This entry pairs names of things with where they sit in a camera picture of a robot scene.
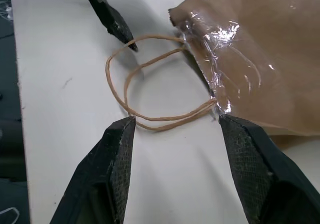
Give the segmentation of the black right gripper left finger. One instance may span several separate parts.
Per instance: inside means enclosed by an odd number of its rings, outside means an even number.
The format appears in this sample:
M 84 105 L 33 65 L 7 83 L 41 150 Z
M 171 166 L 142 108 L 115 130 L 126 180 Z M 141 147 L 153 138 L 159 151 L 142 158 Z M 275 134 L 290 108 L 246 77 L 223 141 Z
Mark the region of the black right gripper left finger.
M 78 164 L 50 224 L 124 224 L 136 119 L 113 122 Z

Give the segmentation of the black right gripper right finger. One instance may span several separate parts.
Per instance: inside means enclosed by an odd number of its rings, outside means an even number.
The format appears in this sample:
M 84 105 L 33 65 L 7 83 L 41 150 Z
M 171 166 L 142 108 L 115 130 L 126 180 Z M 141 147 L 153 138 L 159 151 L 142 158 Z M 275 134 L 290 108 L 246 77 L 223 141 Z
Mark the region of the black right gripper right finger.
M 231 115 L 218 122 L 248 224 L 320 224 L 320 193 L 264 129 Z

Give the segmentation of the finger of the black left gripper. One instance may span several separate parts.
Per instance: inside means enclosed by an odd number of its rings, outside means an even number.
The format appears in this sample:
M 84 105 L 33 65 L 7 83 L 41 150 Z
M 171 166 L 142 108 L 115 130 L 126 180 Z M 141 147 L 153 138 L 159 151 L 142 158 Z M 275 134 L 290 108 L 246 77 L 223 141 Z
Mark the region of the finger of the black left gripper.
M 107 0 L 88 1 L 109 34 L 116 37 L 123 44 L 127 44 L 134 39 L 124 18 L 107 2 Z

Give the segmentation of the brown paper bag with handles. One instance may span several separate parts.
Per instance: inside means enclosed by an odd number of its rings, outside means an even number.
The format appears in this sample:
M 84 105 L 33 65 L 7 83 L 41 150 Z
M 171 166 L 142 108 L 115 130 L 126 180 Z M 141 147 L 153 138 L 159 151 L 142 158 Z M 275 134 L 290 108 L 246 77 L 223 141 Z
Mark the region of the brown paper bag with handles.
M 200 107 L 159 117 L 166 131 L 211 111 L 271 135 L 320 136 L 320 0 L 184 0 L 169 17 L 211 91 Z

